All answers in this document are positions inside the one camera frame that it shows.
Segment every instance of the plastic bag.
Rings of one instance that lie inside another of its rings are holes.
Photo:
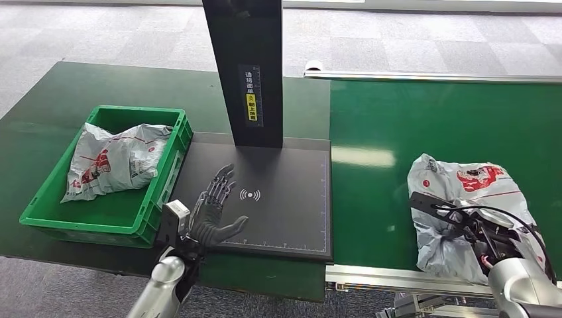
[[[171,133],[172,127],[141,124],[113,135],[84,124],[60,203],[147,186],[157,176],[156,166]]]
[[[441,162],[422,154],[408,174],[408,191],[428,193],[444,201],[461,205],[471,200],[479,205],[497,207],[513,213],[527,224],[536,225],[527,201],[507,171],[496,164],[458,164]],[[510,218],[522,241],[535,253],[544,268],[544,254],[530,233]],[[472,246],[464,237],[445,239],[452,225],[412,209],[412,221],[418,241],[419,269],[438,276],[454,276],[470,282],[487,284]]]

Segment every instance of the gray carpet tile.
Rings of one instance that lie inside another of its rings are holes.
[[[457,74],[507,74],[490,44],[481,42],[437,42],[450,72]]]
[[[446,73],[447,66],[435,41],[384,40],[388,65],[393,71]]]
[[[489,42],[539,43],[521,17],[477,15],[472,20]]]
[[[562,44],[546,44],[545,46],[558,62],[562,63]]]
[[[562,44],[562,17],[523,17],[522,19],[541,43]]]
[[[485,42],[486,39],[470,16],[424,15],[423,25],[432,40]]]
[[[562,75],[562,17],[285,10],[283,68]],[[0,4],[0,117],[59,60],[216,71],[201,7]],[[145,278],[0,258],[0,318],[122,317]],[[393,293],[308,303],[196,287],[181,317],[374,317]]]
[[[562,66],[543,44],[490,43],[511,75],[560,75]]]
[[[376,38],[332,38],[331,62],[336,70],[388,71],[382,40]]]

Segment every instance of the black cable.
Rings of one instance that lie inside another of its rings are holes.
[[[435,205],[436,209],[440,209],[440,210],[445,210],[445,211],[462,211],[462,210],[467,210],[467,209],[488,209],[488,210],[494,210],[497,211],[499,213],[505,214],[509,217],[514,218],[517,222],[521,223],[523,225],[523,227],[525,227],[530,233],[531,235],[533,235],[533,237],[535,238],[535,240],[537,240],[537,242],[539,243],[541,249],[543,250],[543,253],[545,254],[545,274],[547,276],[549,276],[552,284],[554,284],[555,286],[557,285],[557,281],[556,281],[556,273],[554,272],[554,269],[552,268],[552,263],[550,262],[550,257],[548,257],[548,254],[546,253],[546,247],[544,246],[543,241],[537,236],[537,233],[535,232],[534,229],[532,229],[527,223],[523,222],[523,220],[521,220],[519,217],[504,211],[502,209],[498,209],[497,207],[489,207],[486,205],[470,205],[467,207],[441,207],[438,205]]]

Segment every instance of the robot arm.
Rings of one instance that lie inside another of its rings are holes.
[[[482,258],[482,272],[488,276],[500,318],[562,317],[562,292],[556,286],[556,276],[544,244],[529,225],[494,207],[457,207],[418,192],[412,193],[410,206],[449,223],[452,225],[451,237],[464,236],[472,244],[477,258]],[[469,215],[468,209],[475,211]],[[536,262],[533,252],[511,229],[513,224],[505,215],[513,217],[534,234],[547,260],[545,270],[548,276]]]
[[[502,260],[492,267],[488,283],[500,318],[562,317],[562,292],[536,262]]]
[[[175,200],[162,207],[158,241],[168,246],[152,270],[150,280],[127,318],[173,318],[196,282],[208,247],[244,229],[248,217],[219,228],[223,204],[236,183],[234,165],[222,167],[201,192],[193,213]]]

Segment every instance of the green plastic crate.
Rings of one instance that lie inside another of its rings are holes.
[[[61,204],[80,130],[23,211],[20,223],[37,227],[59,240],[150,248],[160,226],[162,203],[170,197],[193,136],[185,112],[102,105],[91,112],[87,123],[111,133],[143,123],[174,127],[158,162],[158,175],[143,189],[99,195],[93,201]]]

